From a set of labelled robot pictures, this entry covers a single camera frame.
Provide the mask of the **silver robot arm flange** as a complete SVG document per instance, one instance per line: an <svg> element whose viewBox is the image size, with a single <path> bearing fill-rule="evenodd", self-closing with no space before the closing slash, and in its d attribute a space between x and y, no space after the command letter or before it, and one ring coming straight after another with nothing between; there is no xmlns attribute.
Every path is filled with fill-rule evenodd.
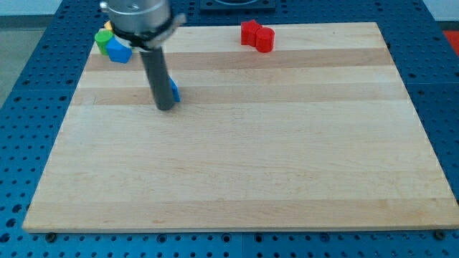
<svg viewBox="0 0 459 258"><path fill-rule="evenodd" d="M186 23L186 15L175 14L168 0L104 0L100 9L118 42L143 52L162 47Z"/></svg>

